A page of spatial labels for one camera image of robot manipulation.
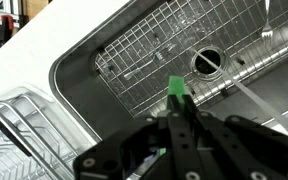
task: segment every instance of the sink drain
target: sink drain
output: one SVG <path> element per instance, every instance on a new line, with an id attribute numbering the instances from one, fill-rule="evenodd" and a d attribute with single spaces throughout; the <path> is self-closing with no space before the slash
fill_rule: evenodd
<path id="1" fill-rule="evenodd" d="M 213 46 L 205 47 L 200 49 L 198 53 L 211 60 L 223 70 L 227 69 L 228 63 L 226 56 L 220 48 Z M 219 78 L 221 73 L 204 61 L 203 58 L 198 55 L 198 53 L 194 55 L 191 63 L 191 68 L 196 78 L 203 81 L 213 81 Z"/>

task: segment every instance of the wire rack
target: wire rack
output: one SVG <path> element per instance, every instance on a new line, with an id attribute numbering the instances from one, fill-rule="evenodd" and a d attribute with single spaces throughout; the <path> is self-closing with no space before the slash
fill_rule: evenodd
<path id="1" fill-rule="evenodd" d="M 223 50 L 227 71 L 238 80 L 250 77 L 288 53 L 288 0 L 271 1 L 270 47 L 261 40 L 266 21 L 263 0 L 175 0 L 164 3 L 96 58 L 101 77 L 133 115 L 165 109 L 170 75 L 182 76 L 197 105 L 232 83 L 220 77 L 198 80 L 191 71 L 194 50 L 215 46 Z M 174 47 L 165 58 L 156 53 Z M 133 78 L 124 75 L 145 65 Z"/>
<path id="2" fill-rule="evenodd" d="M 78 154 L 47 118 L 44 108 L 28 94 L 0 101 L 0 121 L 13 125 L 17 139 L 32 154 L 26 156 L 0 132 L 0 179 L 74 178 L 71 165 Z"/>

